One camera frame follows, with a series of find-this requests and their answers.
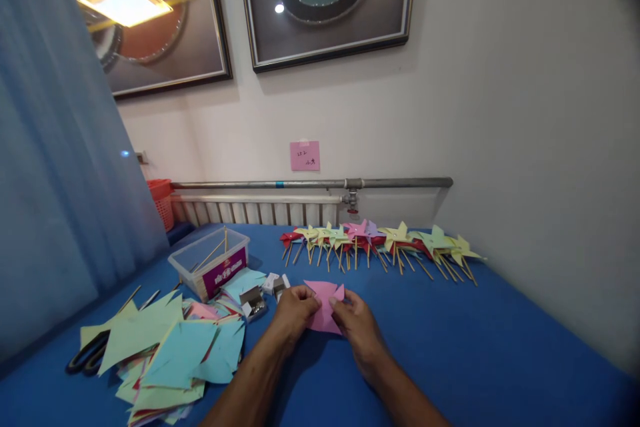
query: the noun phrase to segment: black scissors handle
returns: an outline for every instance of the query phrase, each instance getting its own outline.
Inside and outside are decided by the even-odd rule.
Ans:
[[[71,359],[65,367],[65,372],[68,374],[77,374],[81,370],[84,370],[87,376],[95,375],[100,369],[100,364],[96,365],[96,363],[102,359],[102,355],[107,348],[108,340],[109,331],[100,332]]]

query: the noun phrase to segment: painting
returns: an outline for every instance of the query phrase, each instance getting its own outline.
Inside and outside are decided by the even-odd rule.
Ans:
[[[412,0],[245,0],[253,70],[402,45]]]
[[[78,0],[116,99],[232,78],[220,0],[159,1],[165,11],[125,26],[109,11],[140,13],[145,0]]]

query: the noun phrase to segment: purple label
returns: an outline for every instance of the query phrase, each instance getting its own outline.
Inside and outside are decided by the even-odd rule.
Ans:
[[[210,299],[215,294],[215,291],[231,280],[238,270],[247,266],[246,249],[246,247],[242,247],[222,264],[215,266],[202,276]]]

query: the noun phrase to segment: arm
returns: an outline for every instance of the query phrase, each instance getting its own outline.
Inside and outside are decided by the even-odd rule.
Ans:
[[[449,423],[393,359],[369,306],[345,290],[350,304],[331,298],[333,319],[353,349],[365,380],[376,391],[393,423],[405,426],[446,427]]]
[[[286,289],[271,325],[242,362],[200,427],[262,426],[285,360],[320,301],[307,286]]]

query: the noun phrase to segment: hand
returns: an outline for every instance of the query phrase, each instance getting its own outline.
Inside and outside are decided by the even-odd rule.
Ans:
[[[291,287],[282,293],[269,330],[285,342],[287,355],[293,351],[309,319],[321,305],[315,292],[307,286]]]
[[[369,306],[351,290],[345,289],[345,298],[350,304],[329,298],[333,319],[351,344],[360,373],[371,383],[378,364],[390,355]]]

